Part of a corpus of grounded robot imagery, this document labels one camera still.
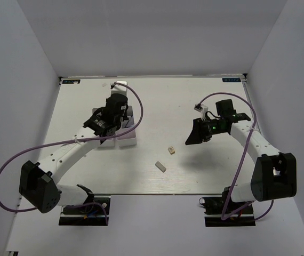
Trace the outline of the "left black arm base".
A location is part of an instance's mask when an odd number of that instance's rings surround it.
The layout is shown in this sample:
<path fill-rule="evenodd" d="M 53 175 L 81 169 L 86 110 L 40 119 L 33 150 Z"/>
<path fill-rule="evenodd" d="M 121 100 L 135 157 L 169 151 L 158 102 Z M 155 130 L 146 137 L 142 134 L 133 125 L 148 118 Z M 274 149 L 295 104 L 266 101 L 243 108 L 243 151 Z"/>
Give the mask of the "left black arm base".
<path fill-rule="evenodd" d="M 60 226 L 108 226 L 111 196 L 95 196 L 97 204 L 79 208 L 63 207 L 60 213 Z"/>

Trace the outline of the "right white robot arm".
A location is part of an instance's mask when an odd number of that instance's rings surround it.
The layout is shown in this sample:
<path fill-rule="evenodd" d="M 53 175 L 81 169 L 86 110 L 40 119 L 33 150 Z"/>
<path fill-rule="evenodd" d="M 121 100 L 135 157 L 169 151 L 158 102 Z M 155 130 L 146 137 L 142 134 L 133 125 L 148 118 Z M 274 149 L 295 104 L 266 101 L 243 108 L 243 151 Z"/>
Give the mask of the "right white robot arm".
<path fill-rule="evenodd" d="M 217 134 L 227 133 L 243 146 L 242 156 L 250 156 L 254 162 L 252 178 L 244 184 L 233 184 L 222 192 L 223 213 L 236 212 L 247 202 L 264 202 L 294 197 L 297 194 L 297 160 L 292 153 L 283 153 L 272 146 L 257 131 L 246 113 L 238 113 L 232 100 L 216 104 L 217 116 L 209 118 L 209 109 L 196 104 L 201 114 L 193 120 L 192 131 L 185 144 L 208 142 Z"/>

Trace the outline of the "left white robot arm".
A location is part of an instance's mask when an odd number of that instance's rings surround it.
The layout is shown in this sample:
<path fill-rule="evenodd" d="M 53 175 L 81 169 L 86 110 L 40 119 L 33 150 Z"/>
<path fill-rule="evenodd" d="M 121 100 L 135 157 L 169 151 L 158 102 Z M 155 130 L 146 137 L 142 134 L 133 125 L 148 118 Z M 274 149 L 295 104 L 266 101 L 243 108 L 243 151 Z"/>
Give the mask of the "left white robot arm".
<path fill-rule="evenodd" d="M 66 186 L 59 182 L 66 172 L 82 157 L 98 148 L 121 128 L 127 118 L 128 98 L 114 93 L 106 105 L 97 109 L 84 122 L 70 144 L 63 144 L 48 157 L 33 163 L 27 161 L 21 168 L 20 194 L 41 213 L 55 206 L 76 205 L 83 213 L 94 207 L 91 191 L 82 186 Z"/>

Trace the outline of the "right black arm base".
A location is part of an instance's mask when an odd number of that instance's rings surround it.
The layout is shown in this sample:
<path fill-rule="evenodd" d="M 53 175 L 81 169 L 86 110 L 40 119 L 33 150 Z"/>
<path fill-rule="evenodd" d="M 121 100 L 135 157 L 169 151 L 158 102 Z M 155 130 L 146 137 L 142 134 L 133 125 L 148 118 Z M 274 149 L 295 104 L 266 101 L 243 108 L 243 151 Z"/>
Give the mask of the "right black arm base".
<path fill-rule="evenodd" d="M 222 220 L 221 215 L 225 200 L 220 196 L 201 197 L 199 205 L 204 209 L 204 221 L 206 227 L 253 227 L 255 226 L 254 210 L 251 205 L 231 214 L 241 208 L 245 203 L 229 201 L 225 211 L 227 219 Z"/>

